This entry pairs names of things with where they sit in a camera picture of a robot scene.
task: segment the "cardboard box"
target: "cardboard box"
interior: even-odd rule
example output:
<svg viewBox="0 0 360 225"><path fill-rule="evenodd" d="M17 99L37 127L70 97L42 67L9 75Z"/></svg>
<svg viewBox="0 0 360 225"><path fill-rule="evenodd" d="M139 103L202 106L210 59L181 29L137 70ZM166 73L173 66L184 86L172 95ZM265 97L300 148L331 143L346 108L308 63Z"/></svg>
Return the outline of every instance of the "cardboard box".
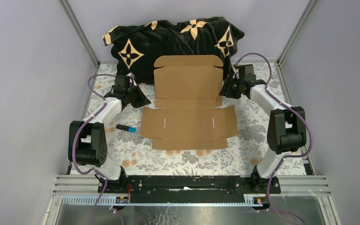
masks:
<svg viewBox="0 0 360 225"><path fill-rule="evenodd" d="M161 56L154 66L155 107L144 108L141 137L158 150L212 150L238 135L234 106L222 105L223 66L214 55Z"/></svg>

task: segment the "black marker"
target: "black marker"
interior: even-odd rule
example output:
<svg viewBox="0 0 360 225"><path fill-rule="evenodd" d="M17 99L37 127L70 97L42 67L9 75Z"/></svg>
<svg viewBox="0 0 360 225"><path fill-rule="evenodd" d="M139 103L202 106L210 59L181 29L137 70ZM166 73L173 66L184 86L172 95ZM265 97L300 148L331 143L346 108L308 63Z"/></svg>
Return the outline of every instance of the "black marker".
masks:
<svg viewBox="0 0 360 225"><path fill-rule="evenodd" d="M128 127L128 126L125 126L125 125L118 124L116 128L119 129L119 130L129 131L129 132L132 132L132 133L136 132L135 127Z"/></svg>

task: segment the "floral fabric surface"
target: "floral fabric surface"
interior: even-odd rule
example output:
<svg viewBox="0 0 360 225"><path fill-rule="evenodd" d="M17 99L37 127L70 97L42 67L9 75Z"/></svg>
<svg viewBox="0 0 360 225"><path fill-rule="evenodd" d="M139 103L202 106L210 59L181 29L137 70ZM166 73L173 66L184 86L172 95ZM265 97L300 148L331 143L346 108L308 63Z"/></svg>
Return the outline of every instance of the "floral fabric surface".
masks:
<svg viewBox="0 0 360 225"><path fill-rule="evenodd" d="M266 63L253 63L257 79L267 80L269 70ZM273 63L273 79L270 90L283 100L283 94ZM98 74L116 74L116 65L101 64ZM109 92L114 78L97 77L94 90L104 95ZM153 84L140 84L140 88L152 102L146 107L154 108L155 90ZM96 95L90 98L87 114L102 104ZM105 163L121 165L127 175L250 175L253 167L262 159L268 149L266 141L269 117L264 110L246 96L241 99L223 97L223 106L235 105L239 135L228 138L228 147L219 150L153 150L151 139L140 137L140 120L143 109L128 105L118 114L109 127L105 128L108 157ZM135 127L136 133L117 130L122 124ZM88 166L80 166L85 171ZM74 167L71 174L78 174ZM278 175L305 175L301 158L287 158Z"/></svg>

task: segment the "gray wall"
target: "gray wall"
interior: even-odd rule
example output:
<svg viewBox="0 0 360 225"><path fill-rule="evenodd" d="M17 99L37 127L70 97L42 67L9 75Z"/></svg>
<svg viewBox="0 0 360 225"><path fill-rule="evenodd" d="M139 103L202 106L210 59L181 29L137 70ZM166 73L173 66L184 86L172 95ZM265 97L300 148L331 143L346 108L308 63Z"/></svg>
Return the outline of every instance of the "gray wall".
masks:
<svg viewBox="0 0 360 225"><path fill-rule="evenodd" d="M0 225L41 223L93 70L57 0L0 0Z"/></svg>
<svg viewBox="0 0 360 225"><path fill-rule="evenodd" d="M360 1L319 1L283 68L340 220L360 224Z"/></svg>
<svg viewBox="0 0 360 225"><path fill-rule="evenodd" d="M172 23L224 16L245 32L238 54L257 52L276 59L286 45L308 0L69 0L99 60L113 60L101 37L116 25L142 25L154 20ZM249 59L261 59L250 56Z"/></svg>

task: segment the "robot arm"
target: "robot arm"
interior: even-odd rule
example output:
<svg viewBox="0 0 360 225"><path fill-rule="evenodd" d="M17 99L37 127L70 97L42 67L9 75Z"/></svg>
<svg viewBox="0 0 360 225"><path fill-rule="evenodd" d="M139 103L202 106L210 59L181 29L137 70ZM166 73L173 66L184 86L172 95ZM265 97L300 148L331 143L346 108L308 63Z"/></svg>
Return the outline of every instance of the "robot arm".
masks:
<svg viewBox="0 0 360 225"><path fill-rule="evenodd" d="M134 108L148 105L151 102L142 93L141 89L130 76L116 75L115 84L110 92L104 95L105 108L101 111L99 106L90 116L82 121L73 121L69 127L68 159L72 162L73 143L79 127L86 121L90 122L82 129L76 140L75 158L79 165L93 165L100 167L99 171L109 180L118 180L122 169L118 165L105 164L107 158L107 141L105 128L113 118L119 114L128 104Z"/></svg>
<svg viewBox="0 0 360 225"><path fill-rule="evenodd" d="M306 144L306 127L300 119L266 92L266 82L256 79L253 65L239 66L238 72L239 78L228 77L226 79L220 95L228 98L240 98L241 94L244 94L255 101L270 116L267 130L267 143L270 149L252 173L252 177L255 176L257 180L268 179L284 156L292 154ZM293 107L285 102L282 104L289 106L305 118L302 107Z"/></svg>

